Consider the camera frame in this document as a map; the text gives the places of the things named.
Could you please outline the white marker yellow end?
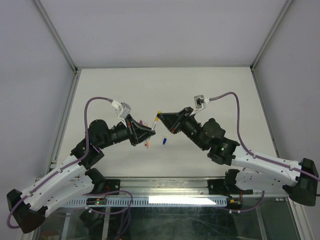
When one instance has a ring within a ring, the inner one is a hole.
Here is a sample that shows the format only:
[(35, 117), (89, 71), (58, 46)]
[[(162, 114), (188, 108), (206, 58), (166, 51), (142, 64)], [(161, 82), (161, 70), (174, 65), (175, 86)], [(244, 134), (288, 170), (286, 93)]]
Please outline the white marker yellow end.
[(153, 125), (152, 125), (152, 127), (151, 127), (151, 130), (153, 130), (153, 131), (155, 130), (156, 125), (157, 125), (157, 123), (158, 123), (158, 120), (159, 120), (159, 118), (156, 116), (155, 119), (154, 119)]

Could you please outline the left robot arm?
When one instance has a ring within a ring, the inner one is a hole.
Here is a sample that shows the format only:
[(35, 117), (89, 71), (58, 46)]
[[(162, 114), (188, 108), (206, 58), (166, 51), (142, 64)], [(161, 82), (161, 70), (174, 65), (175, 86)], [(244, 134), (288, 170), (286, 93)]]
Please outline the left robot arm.
[(128, 115), (123, 122), (109, 128), (102, 119), (90, 123), (85, 138), (70, 155), (48, 174), (24, 190), (11, 190), (7, 195), (8, 218), (28, 234), (44, 223), (56, 209), (73, 198), (106, 192), (106, 180), (95, 168), (104, 157), (103, 149), (129, 141), (136, 146), (156, 132)]

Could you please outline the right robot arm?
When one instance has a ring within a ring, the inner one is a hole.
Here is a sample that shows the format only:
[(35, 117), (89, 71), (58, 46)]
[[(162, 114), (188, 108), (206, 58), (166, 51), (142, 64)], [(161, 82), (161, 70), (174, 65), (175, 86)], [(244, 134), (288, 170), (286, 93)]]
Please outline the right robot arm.
[(225, 137), (226, 131), (214, 118), (201, 124), (193, 112), (191, 107), (186, 107), (179, 112), (159, 113), (157, 117), (172, 134), (182, 132), (207, 151), (213, 162), (231, 167), (224, 177), (226, 192), (278, 191), (296, 203), (315, 206), (319, 174), (312, 160), (288, 160), (250, 150), (242, 142)]

